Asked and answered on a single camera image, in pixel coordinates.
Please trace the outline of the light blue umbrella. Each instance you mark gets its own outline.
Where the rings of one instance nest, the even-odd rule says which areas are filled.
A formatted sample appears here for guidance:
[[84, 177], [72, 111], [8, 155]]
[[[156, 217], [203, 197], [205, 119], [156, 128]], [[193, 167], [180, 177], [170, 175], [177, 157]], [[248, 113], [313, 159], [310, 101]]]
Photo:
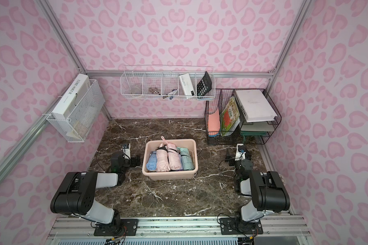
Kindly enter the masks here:
[[146, 168], [150, 172], [156, 171], [156, 165], [157, 165], [156, 151], [152, 151], [147, 161]]

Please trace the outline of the pink plastic storage box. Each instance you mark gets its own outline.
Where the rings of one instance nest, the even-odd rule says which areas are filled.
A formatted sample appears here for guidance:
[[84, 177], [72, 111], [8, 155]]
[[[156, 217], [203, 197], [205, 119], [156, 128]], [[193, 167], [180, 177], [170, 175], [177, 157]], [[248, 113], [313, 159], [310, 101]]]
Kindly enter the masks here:
[[168, 140], [168, 142], [175, 144], [177, 147], [184, 147], [189, 150], [194, 164], [194, 170], [151, 172], [147, 169], [146, 164], [149, 160], [150, 153], [162, 144], [162, 142], [162, 140], [151, 140], [146, 143], [142, 166], [143, 175], [153, 181], [192, 179], [198, 171], [197, 145], [193, 139], [172, 139]]

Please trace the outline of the pink umbrella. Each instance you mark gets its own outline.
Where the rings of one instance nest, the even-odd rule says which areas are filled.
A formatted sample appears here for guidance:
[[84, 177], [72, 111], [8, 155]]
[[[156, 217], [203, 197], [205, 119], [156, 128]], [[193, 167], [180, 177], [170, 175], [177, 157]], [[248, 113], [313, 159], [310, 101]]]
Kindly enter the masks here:
[[171, 171], [183, 170], [181, 162], [181, 155], [175, 144], [167, 141], [163, 136], [161, 137], [168, 151], [168, 163]]
[[160, 144], [156, 149], [156, 171], [157, 172], [168, 172], [171, 170], [168, 160], [168, 149], [164, 144]]

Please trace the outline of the mint green umbrella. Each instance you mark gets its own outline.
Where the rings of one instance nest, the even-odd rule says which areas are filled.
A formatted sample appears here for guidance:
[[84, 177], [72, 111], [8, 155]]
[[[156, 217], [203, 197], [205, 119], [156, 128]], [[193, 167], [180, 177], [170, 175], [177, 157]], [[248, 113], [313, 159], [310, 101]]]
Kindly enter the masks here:
[[181, 156], [181, 163], [183, 170], [195, 170], [195, 166], [192, 160], [191, 152], [187, 148], [178, 148], [178, 151]]

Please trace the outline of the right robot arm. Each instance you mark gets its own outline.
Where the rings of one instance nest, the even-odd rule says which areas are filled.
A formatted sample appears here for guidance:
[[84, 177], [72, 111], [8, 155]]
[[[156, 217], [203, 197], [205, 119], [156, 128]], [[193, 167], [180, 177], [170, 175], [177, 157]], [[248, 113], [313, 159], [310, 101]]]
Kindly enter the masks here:
[[243, 225], [258, 223], [273, 213], [290, 209], [290, 197], [278, 172], [253, 169], [253, 162], [244, 156], [226, 155], [225, 162], [235, 168], [234, 191], [250, 201], [230, 219]]

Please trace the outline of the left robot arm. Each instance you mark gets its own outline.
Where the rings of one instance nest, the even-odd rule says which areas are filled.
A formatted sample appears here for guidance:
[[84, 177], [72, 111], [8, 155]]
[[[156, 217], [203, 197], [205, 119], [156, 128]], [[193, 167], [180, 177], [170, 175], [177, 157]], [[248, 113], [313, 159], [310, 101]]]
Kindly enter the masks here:
[[96, 201], [95, 193], [97, 189], [122, 185], [127, 171], [139, 165], [139, 155], [131, 157], [128, 151], [124, 151], [112, 155], [109, 173], [97, 171], [67, 173], [51, 201], [51, 211], [94, 222], [97, 228], [120, 230], [122, 222], [119, 212]]

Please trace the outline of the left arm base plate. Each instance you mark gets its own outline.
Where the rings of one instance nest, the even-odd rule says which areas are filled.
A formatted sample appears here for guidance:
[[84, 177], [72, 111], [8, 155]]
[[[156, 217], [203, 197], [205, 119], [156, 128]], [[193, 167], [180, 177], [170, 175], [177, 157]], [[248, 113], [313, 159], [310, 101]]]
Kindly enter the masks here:
[[121, 219], [118, 224], [96, 224], [94, 236], [135, 236], [138, 229], [139, 220], [135, 218]]

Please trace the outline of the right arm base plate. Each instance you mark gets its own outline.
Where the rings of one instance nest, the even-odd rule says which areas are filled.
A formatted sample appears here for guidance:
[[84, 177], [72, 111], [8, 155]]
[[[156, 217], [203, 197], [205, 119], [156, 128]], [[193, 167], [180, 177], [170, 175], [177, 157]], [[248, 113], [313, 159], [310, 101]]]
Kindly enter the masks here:
[[243, 222], [230, 217], [220, 217], [217, 222], [220, 225], [222, 235], [261, 235], [263, 226], [260, 221]]

